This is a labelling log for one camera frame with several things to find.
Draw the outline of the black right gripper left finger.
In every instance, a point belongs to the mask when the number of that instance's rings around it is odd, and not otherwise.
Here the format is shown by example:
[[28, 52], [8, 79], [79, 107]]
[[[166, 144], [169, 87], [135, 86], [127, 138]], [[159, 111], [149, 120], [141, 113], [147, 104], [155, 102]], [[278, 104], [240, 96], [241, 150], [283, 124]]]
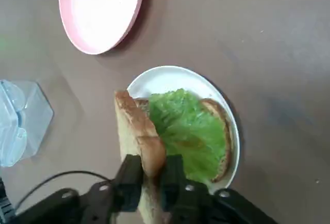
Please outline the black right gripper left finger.
[[114, 179], [86, 171], [101, 181], [80, 195], [63, 188], [16, 215], [15, 223], [116, 223], [121, 212], [137, 210], [143, 169], [141, 157], [127, 155]]

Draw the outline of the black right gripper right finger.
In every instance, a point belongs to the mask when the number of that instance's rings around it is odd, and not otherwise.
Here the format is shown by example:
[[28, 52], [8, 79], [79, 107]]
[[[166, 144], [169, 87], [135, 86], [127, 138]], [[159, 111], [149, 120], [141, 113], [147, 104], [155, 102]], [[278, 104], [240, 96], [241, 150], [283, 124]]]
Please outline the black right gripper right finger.
[[167, 157], [160, 178], [161, 206], [168, 223], [276, 223], [230, 188], [209, 193], [205, 184], [188, 180], [180, 155]]

